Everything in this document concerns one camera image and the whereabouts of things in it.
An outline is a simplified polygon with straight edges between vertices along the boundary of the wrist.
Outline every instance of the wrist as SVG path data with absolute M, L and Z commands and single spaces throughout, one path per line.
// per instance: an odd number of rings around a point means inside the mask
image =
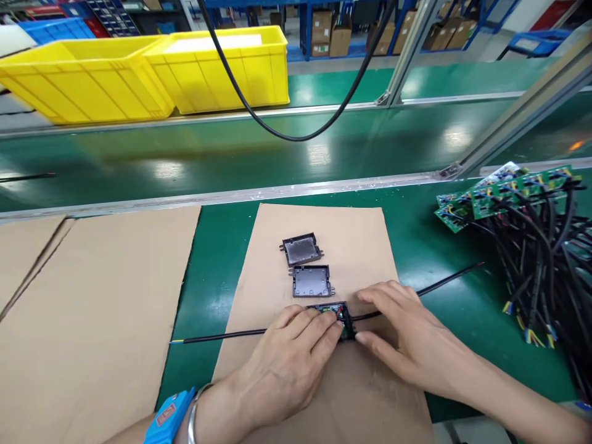
M 235 444 L 254 429 L 236 373 L 216 383 L 199 398 L 195 414 L 198 444 Z

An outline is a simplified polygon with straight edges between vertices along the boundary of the person's right hand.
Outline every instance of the person's right hand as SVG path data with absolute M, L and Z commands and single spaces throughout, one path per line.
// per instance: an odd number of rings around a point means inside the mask
M 422 305 L 412 288 L 379 282 L 357 296 L 390 321 L 398 333 L 398 349 L 370 331 L 356 335 L 359 343 L 406 382 L 456 401 L 466 399 L 482 361 Z

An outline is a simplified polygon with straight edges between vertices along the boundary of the blue wristband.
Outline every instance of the blue wristband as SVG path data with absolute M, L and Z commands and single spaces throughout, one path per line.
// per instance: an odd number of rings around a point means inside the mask
M 144 444 L 171 444 L 195 395 L 195 387 L 167 399 L 146 431 Z

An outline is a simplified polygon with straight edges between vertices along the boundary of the black electronic enclosure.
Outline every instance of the black electronic enclosure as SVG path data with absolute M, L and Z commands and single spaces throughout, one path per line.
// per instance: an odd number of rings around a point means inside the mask
M 352 341 L 356 339 L 356 331 L 353 328 L 352 317 L 347 310 L 345 302 L 330 302 L 327 304 L 309 305 L 307 308 L 314 308 L 321 313 L 332 310 L 337 315 L 337 320 L 343 322 L 343 331 L 339 342 Z
M 279 249 L 286 253 L 288 266 L 303 265 L 323 257 L 323 252 L 316 246 L 314 233 L 284 239 Z
M 329 297 L 335 294 L 329 282 L 329 265 L 300 265 L 291 268 L 293 297 Z

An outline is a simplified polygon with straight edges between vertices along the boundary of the person's left hand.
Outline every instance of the person's left hand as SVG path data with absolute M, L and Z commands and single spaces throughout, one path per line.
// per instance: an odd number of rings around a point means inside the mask
M 283 309 L 248 362 L 203 393 L 197 442 L 238 442 L 306 408 L 343 330 L 336 319 L 333 311 Z
M 248 387 L 256 427 L 306 408 L 319 387 L 343 325 L 333 311 L 286 307 L 267 329 L 237 378 Z

